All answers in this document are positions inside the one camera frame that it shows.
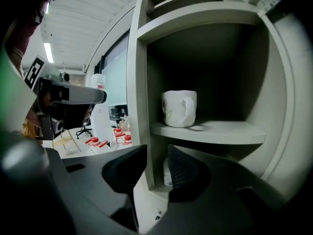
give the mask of cup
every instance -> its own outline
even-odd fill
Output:
[[[195,123],[197,93],[194,91],[168,91],[162,93],[164,123],[172,127],[188,127]]]

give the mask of floor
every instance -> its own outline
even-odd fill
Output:
[[[57,150],[62,159],[88,156],[90,155],[88,154],[90,146],[85,144],[85,142],[90,139],[90,135],[84,133],[77,139],[75,134],[79,130],[80,128],[75,128],[65,131],[61,136],[55,138],[53,142],[44,141],[43,146]],[[146,182],[146,177],[143,173],[134,188],[134,203],[139,222],[139,233],[141,234],[146,234],[157,223],[155,221],[157,210],[155,208],[154,198],[150,196]]]

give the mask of white ceiling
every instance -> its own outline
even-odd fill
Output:
[[[51,0],[41,25],[57,67],[82,70],[113,18],[133,0]]]

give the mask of fluorescent light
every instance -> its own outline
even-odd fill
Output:
[[[50,3],[47,4],[47,9],[45,10],[45,13],[46,13],[46,14],[48,14],[48,12],[49,12],[49,4],[50,4]]]
[[[48,61],[53,63],[50,43],[44,43],[44,46],[45,46],[45,54],[47,55]]]

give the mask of red lid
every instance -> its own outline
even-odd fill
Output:
[[[131,135],[125,135],[124,139],[125,139],[125,141],[130,141],[130,140],[132,140],[132,136]]]
[[[98,143],[98,142],[99,142],[99,138],[92,138],[92,139],[91,139],[91,142],[93,142],[93,143]]]

